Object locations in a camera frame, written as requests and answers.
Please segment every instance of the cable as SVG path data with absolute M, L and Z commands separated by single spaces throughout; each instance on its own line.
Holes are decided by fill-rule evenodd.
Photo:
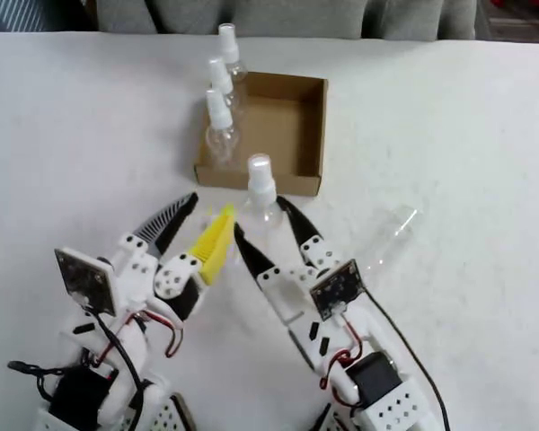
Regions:
M 97 312 L 91 312 L 92 316 L 98 321 L 98 324 L 100 325 L 100 328 L 110 341 L 110 343 L 118 350 L 118 353 L 120 356 L 122 356 L 122 359 L 124 359 L 124 362 L 126 363 L 126 366 L 128 367 L 128 370 L 132 374 L 132 379 L 134 379 L 134 384 L 136 385 L 137 393 L 139 393 L 140 396 L 140 406 L 139 409 L 136 409 L 136 414 L 134 415 L 134 418 L 132 419 L 132 422 L 129 426 L 129 431 L 134 431 L 137 427 L 137 423 L 140 420 L 140 415 L 142 414 L 142 408 L 144 407 L 144 387 L 142 386 L 142 382 L 140 381 L 140 376 L 137 374 L 137 370 L 134 367 L 134 364 L 132 364 L 132 360 L 129 358 L 128 353 L 126 352 L 126 349 L 122 346 L 122 343 L 119 341 L 118 337 L 116 337 L 116 334 L 114 334 L 103 322 L 102 318 Z
M 343 367 L 343 368 L 347 368 L 348 366 L 352 365 L 354 362 L 356 362 L 358 359 L 361 358 L 361 355 L 363 354 L 363 341 L 361 340 L 361 338 L 359 337 L 359 334 L 358 332 L 355 330 L 355 328 L 353 327 L 353 325 L 351 325 L 351 323 L 348 322 L 348 320 L 345 318 L 345 316 L 342 314 L 341 317 L 343 318 L 343 320 L 345 321 L 345 324 L 349 330 L 349 332 L 351 333 L 351 335 L 353 336 L 353 338 L 356 340 L 356 342 L 358 343 L 359 345 L 359 351 L 358 353 L 351 357 L 351 351 L 347 348 L 343 348 L 342 350 L 339 350 L 335 353 L 335 355 L 333 355 L 331 357 L 331 360 L 330 360 L 330 364 L 328 365 L 328 369 L 327 369 L 327 374 L 322 377 L 322 379 L 320 379 L 320 388 L 322 390 L 326 390 L 327 389 L 327 384 L 330 380 L 330 372 L 331 372 L 331 369 L 333 368 L 334 364 L 336 362 L 339 362 L 340 365 Z M 357 402 L 356 404 L 349 404 L 348 402 L 344 401 L 341 399 L 340 395 L 338 394 L 338 391 L 337 389 L 335 389 L 334 387 L 331 387 L 331 395 L 333 395 L 333 398 L 339 403 L 341 404 L 342 406 L 344 407 L 348 407 L 350 409 L 354 409 L 356 407 L 359 407 L 360 403 Z
M 64 375 L 68 370 L 75 366 L 65 366 L 62 368 L 41 368 L 38 365 L 26 364 L 22 361 L 10 361 L 8 368 L 17 371 L 18 373 L 33 375 L 36 377 L 36 386 L 40 396 L 47 402 L 52 402 L 52 396 L 44 389 L 44 376 L 46 375 Z
M 116 334 L 115 335 L 118 335 L 119 332 L 122 330 L 122 328 L 124 328 L 124 326 L 128 325 L 132 319 L 134 319 L 136 315 L 134 313 L 130 314 L 128 316 L 128 318 L 126 319 L 126 321 L 124 322 L 124 324 L 122 326 L 119 327 L 119 329 L 116 331 Z M 102 351 L 102 353 L 100 354 L 100 358 L 97 360 L 97 361 L 93 361 L 93 367 L 94 368 L 98 368 L 102 362 L 104 362 L 104 359 L 106 359 L 106 356 L 108 355 L 108 353 L 110 353 L 110 350 L 112 348 L 112 344 L 111 342 L 108 343 L 108 346 L 106 346 L 106 348 Z
M 441 409 L 441 416 L 443 417 L 443 426 L 446 431 L 451 431 L 451 427 L 449 426 L 449 416 L 447 415 L 447 409 L 446 404 L 443 402 L 443 398 L 441 398 L 441 393 L 439 393 L 439 389 L 437 388 L 437 385 L 431 378 L 431 375 L 429 375 L 428 370 L 425 369 L 425 366 L 421 363 L 420 359 L 417 357 L 415 352 L 413 351 L 413 348 L 410 346 L 410 343 L 407 341 L 405 336 L 402 334 L 402 332 L 399 330 L 393 319 L 389 316 L 389 314 L 384 310 L 384 308 L 379 304 L 379 302 L 371 295 L 371 293 L 366 289 L 366 295 L 369 297 L 372 303 L 377 307 L 377 310 L 383 316 L 387 319 L 393 330 L 397 333 L 399 338 L 402 340 L 402 343 L 405 345 L 407 350 L 410 352 L 411 357 L 415 361 L 415 363 L 420 368 L 421 372 L 425 376 L 425 378 L 428 380 L 429 385 L 431 386 L 431 389 L 433 390 L 433 393 L 435 393 L 435 397 L 437 398 L 437 402 L 439 403 L 439 408 Z
M 358 332 L 355 330 L 353 325 L 351 325 L 351 323 L 348 322 L 348 320 L 345 318 L 343 314 L 341 315 L 341 317 L 345 321 L 345 324 L 349 332 L 358 343 L 359 351 L 357 355 L 355 355 L 354 357 L 351 357 L 351 351 L 347 348 L 343 348 L 342 350 L 337 351 L 335 355 L 331 357 L 330 364 L 328 365 L 327 373 L 320 380 L 320 388 L 323 390 L 327 389 L 327 383 L 330 380 L 330 372 L 331 372 L 331 369 L 333 368 L 333 365 L 336 362 L 339 362 L 343 368 L 347 368 L 348 366 L 356 362 L 358 359 L 360 359 L 361 355 L 363 354 L 363 341 L 361 341 L 361 338 L 359 337 Z
M 160 314 L 149 312 L 148 310 L 144 311 L 144 313 L 146 314 L 147 317 L 149 317 L 153 321 L 157 321 L 158 323 L 161 323 L 166 328 L 169 328 L 172 331 L 172 338 L 170 339 L 170 344 L 165 349 L 165 356 L 166 357 L 174 356 L 180 349 L 181 342 L 183 341 L 183 328 L 180 329 L 180 342 L 178 343 L 176 348 L 172 351 L 173 345 L 175 344 L 175 341 L 176 341 L 176 329 L 173 326 L 173 323 Z

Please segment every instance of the brown box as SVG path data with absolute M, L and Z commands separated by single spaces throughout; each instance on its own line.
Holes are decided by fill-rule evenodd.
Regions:
M 247 160 L 257 153 L 271 158 L 278 193 L 315 196 L 322 183 L 327 80 L 250 72 L 248 101 L 240 124 L 239 168 L 218 170 L 208 163 L 202 137 L 194 165 L 204 186 L 247 189 Z

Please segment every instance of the circuit board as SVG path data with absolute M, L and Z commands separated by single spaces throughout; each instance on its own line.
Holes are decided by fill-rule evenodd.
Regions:
M 326 321 L 331 317 L 334 308 L 350 303 L 365 291 L 358 265 L 352 259 L 313 287 L 310 294 L 322 320 Z

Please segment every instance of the black wire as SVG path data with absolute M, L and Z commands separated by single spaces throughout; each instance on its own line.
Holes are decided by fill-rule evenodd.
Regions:
M 417 357 L 415 352 L 413 351 L 413 348 L 410 346 L 410 343 L 407 341 L 405 336 L 402 334 L 402 332 L 399 330 L 393 319 L 389 316 L 389 314 L 384 310 L 384 308 L 379 304 L 379 302 L 371 295 L 371 293 L 366 289 L 366 295 L 369 297 L 372 303 L 377 307 L 379 312 L 383 314 L 383 316 L 387 319 L 389 324 L 392 326 L 393 330 L 397 332 L 397 335 L 400 339 L 402 339 L 402 343 L 407 347 L 407 349 L 410 352 L 411 357 L 415 361 L 415 363 L 420 368 L 423 375 L 425 375 L 425 378 L 428 380 L 429 385 L 431 386 L 431 389 L 435 393 L 435 397 L 437 398 L 437 402 L 439 403 L 439 408 L 441 409 L 441 416 L 443 417 L 443 426 L 446 431 L 451 431 L 451 427 L 449 426 L 449 416 L 447 415 L 447 409 L 446 404 L 443 402 L 443 398 L 441 398 L 441 393 L 439 393 L 439 389 L 437 388 L 437 385 L 431 378 L 431 375 L 429 375 L 428 370 L 423 366 L 420 359 Z
M 75 368 L 75 366 L 66 366 L 62 368 L 41 368 L 40 366 L 33 364 L 26 364 L 22 361 L 10 361 L 8 368 L 17 371 L 18 373 L 33 375 L 36 377 L 36 387 L 40 396 L 47 402 L 52 402 L 52 396 L 44 389 L 44 377 L 46 375 L 64 375 L 68 370 Z
M 134 384 L 136 385 L 137 393 L 139 393 L 140 397 L 140 403 L 139 408 L 136 409 L 136 414 L 134 415 L 134 418 L 132 419 L 132 422 L 129 426 L 129 431 L 134 431 L 137 427 L 137 422 L 140 420 L 140 415 L 142 414 L 142 408 L 144 407 L 144 386 L 142 385 L 142 381 L 140 380 L 140 376 L 137 374 L 136 368 L 134 367 L 134 364 L 132 364 L 132 360 L 129 358 L 128 353 L 126 352 L 126 349 L 122 346 L 122 343 L 119 341 L 116 334 L 114 334 L 103 322 L 102 318 L 97 312 L 91 312 L 93 317 L 96 318 L 98 321 L 98 324 L 100 325 L 100 328 L 102 328 L 104 334 L 108 338 L 108 341 L 118 350 L 118 353 L 120 356 L 122 356 L 122 359 L 124 359 L 124 362 L 126 363 L 126 366 L 128 367 L 128 370 L 132 374 L 132 379 L 134 379 Z

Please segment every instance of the gray couch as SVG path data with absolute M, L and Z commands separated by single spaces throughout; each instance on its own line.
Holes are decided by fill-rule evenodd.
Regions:
M 477 0 L 97 0 L 100 30 L 239 36 L 474 39 Z

